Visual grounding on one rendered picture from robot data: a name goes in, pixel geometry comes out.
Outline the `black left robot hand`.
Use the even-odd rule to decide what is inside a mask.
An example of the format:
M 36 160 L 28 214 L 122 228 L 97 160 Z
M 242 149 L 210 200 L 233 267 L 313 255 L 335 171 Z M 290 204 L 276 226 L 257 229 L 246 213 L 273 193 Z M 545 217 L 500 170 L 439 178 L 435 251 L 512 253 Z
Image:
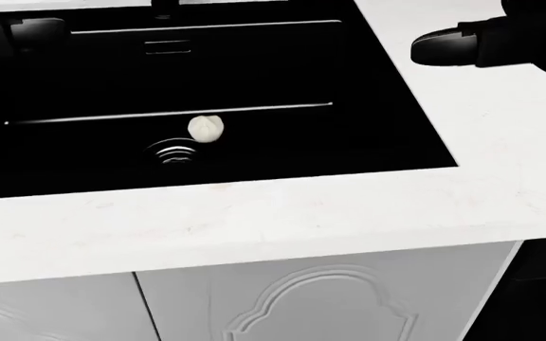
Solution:
M 63 42 L 70 30 L 63 19 L 14 19 L 0 17 L 0 59 L 13 59 L 23 51 Z

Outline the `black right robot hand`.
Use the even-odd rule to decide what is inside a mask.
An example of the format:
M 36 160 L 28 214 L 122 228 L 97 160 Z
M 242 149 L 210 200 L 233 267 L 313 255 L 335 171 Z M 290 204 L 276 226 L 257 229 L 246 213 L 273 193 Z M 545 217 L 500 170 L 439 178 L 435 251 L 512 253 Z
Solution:
M 428 66 L 533 64 L 546 72 L 546 0 L 500 0 L 504 16 L 427 33 L 410 58 Z

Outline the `black rectangular sink basin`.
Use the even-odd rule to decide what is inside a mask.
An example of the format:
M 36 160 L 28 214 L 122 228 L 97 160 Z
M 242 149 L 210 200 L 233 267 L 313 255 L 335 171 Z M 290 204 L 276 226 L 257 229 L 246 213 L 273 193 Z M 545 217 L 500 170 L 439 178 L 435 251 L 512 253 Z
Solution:
M 70 30 L 0 59 L 0 198 L 456 166 L 355 0 L 0 17 Z M 225 126 L 199 161 L 145 158 L 198 116 Z

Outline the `metal sink drain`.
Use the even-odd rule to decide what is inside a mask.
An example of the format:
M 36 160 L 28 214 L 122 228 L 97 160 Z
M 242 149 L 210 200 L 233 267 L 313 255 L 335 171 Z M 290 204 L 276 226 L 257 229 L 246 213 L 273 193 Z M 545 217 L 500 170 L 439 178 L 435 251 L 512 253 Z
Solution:
M 204 149 L 192 138 L 167 138 L 146 147 L 143 154 L 151 164 L 164 166 L 199 161 Z

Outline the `white garlic bulb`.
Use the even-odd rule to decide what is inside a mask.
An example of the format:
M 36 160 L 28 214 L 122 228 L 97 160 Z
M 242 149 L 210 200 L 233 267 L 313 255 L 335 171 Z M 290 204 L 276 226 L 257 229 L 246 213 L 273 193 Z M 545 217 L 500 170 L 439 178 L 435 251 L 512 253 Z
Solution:
M 188 132 L 198 143 L 206 144 L 217 141 L 225 130 L 219 116 L 198 116 L 189 121 Z

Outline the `white ornate cabinet door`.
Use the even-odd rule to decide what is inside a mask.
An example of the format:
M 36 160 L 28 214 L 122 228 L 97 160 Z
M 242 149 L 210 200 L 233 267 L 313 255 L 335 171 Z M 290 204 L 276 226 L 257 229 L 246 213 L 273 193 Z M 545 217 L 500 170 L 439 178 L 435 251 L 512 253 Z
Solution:
M 132 273 L 0 283 L 0 341 L 160 341 Z
M 518 242 L 138 272 L 161 341 L 462 341 Z

